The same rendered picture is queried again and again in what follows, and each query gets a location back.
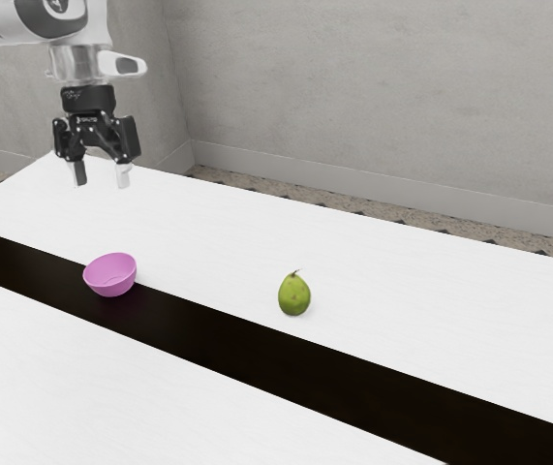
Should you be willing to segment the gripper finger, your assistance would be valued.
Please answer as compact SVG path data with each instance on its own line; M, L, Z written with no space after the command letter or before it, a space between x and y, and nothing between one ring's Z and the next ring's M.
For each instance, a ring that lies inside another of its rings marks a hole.
M118 189L126 189L130 186L130 171L134 165L132 163L127 164L115 164L115 179Z
M82 159L76 161L68 161L67 167L70 170L76 187L83 186L87 183L85 164Z

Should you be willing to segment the green pear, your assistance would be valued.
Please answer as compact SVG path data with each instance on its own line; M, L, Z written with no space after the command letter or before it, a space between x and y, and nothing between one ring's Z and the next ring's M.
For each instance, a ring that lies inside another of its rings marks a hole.
M302 315L311 304L311 291L299 275L299 269L289 273L282 281L277 294L279 307L286 315Z

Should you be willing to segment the pink bowl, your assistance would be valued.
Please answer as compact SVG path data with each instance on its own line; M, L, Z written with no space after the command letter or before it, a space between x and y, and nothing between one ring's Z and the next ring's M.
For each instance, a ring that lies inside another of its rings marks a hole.
M117 297L133 287L136 275L136 260L129 254L114 252L89 263L82 272L82 279L97 295Z

